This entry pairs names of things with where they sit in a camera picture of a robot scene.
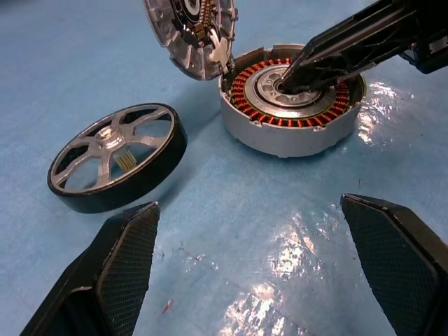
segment black rubber ring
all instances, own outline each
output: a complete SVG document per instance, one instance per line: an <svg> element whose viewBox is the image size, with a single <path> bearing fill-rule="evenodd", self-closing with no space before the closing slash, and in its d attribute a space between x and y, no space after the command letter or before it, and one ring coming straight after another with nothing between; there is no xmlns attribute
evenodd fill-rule
<svg viewBox="0 0 448 336"><path fill-rule="evenodd" d="M103 188L86 190L85 192L63 192L53 185L50 176L57 158L69 143L59 152L48 170L47 184L49 189L69 208L84 214L95 214L117 209L149 193L161 184L177 167L186 151L188 142L179 116L172 107L164 104L148 103L136 106L144 107L147 105L158 105L169 109L173 114L172 122L174 127L167 142L155 154L154 158L146 164L137 166L136 170L127 178L104 186Z"/></svg>

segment motor cover plate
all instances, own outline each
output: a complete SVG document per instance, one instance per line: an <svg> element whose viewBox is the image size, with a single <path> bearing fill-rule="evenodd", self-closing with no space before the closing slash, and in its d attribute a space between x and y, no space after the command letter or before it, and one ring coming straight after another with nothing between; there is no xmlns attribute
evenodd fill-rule
<svg viewBox="0 0 448 336"><path fill-rule="evenodd" d="M160 45L187 76L209 81L226 73L238 18L233 0L145 0Z"/></svg>

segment blue mat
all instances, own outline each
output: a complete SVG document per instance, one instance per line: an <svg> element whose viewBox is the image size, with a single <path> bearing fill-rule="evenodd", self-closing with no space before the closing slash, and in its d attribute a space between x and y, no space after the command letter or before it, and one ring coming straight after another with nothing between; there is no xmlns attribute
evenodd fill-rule
<svg viewBox="0 0 448 336"><path fill-rule="evenodd" d="M238 1L234 54L306 43L367 4ZM226 132L216 80L172 66L142 1L0 0L1 334L23 329L112 214L65 207L46 186L51 160L102 116L162 102L178 111L189 147L137 202L159 201L162 215L135 335L393 335L339 198L404 204L448 242L448 70L424 76L395 57L365 77L348 139L280 160Z"/></svg>

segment copper coil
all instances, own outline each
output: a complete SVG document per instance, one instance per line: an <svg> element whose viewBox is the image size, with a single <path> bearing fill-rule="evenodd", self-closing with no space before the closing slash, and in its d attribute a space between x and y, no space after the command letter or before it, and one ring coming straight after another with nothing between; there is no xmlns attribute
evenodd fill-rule
<svg viewBox="0 0 448 336"><path fill-rule="evenodd" d="M275 118L271 115L267 115L262 111L258 111L252 107L252 105L246 100L244 94L244 85L247 79L252 76L258 70L269 67L275 64L290 64L293 60L291 58L286 59L269 59L268 61L262 61L252 66L247 67L234 79L232 87L230 88L232 94L232 102L242 113L246 114L251 121L258 121L259 123L267 123L270 125L287 126L287 127L324 127L340 115L344 114L349 105L349 89L345 83L338 83L335 85L336 99L332 106L320 114L308 118L298 119L282 119Z"/></svg>

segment red speck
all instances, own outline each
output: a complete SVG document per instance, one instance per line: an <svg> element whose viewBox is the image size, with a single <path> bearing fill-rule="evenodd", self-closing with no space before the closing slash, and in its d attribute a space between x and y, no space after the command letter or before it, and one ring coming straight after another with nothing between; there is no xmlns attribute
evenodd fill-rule
<svg viewBox="0 0 448 336"><path fill-rule="evenodd" d="M169 308L171 308L171 306L173 305L173 302L170 300L168 301L167 305L165 306L165 308L162 310L162 314L165 314Z"/></svg>

